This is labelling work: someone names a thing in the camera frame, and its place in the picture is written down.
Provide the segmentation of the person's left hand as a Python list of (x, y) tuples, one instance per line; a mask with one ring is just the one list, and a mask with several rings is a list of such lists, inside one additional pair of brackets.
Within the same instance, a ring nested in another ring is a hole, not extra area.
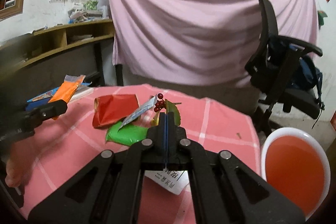
[(14, 143), (6, 162), (5, 182), (10, 188), (18, 187), (27, 169), (27, 147), (22, 142)]

